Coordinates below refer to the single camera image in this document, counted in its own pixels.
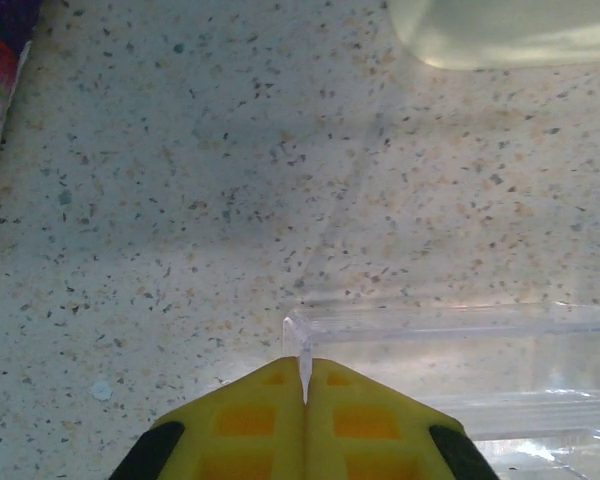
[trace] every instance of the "white speck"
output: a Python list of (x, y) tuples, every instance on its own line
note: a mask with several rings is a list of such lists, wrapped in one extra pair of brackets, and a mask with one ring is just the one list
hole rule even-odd
[(98, 380), (91, 387), (91, 395), (93, 395), (93, 398), (96, 400), (106, 402), (113, 395), (113, 390), (106, 380)]

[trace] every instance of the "transparent plastic box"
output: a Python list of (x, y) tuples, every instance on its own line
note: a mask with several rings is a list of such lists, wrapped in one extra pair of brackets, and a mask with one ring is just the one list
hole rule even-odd
[(452, 69), (600, 60), (600, 0), (390, 0), (416, 57)]
[(456, 417), (501, 480), (600, 480), (599, 306), (295, 310), (284, 353)]

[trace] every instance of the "granite countertop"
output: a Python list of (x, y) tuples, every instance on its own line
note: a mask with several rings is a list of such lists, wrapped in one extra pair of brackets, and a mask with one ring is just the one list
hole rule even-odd
[(49, 2), (0, 154), (0, 478), (104, 478), (299, 302), (600, 304), (600, 63), (365, 0)]

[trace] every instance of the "speckled countertop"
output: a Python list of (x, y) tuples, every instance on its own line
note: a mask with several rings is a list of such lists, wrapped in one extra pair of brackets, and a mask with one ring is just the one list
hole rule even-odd
[(0, 478), (104, 478), (299, 301), (600, 303), (600, 64), (379, 2), (50, 2), (0, 155)]

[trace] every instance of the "black rubber pad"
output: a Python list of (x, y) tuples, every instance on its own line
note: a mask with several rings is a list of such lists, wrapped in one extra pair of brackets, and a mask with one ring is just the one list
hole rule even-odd
[(184, 432), (180, 422), (169, 422), (145, 432), (109, 480), (158, 480)]
[(456, 480), (499, 480), (470, 438), (441, 425), (429, 427), (429, 434)]

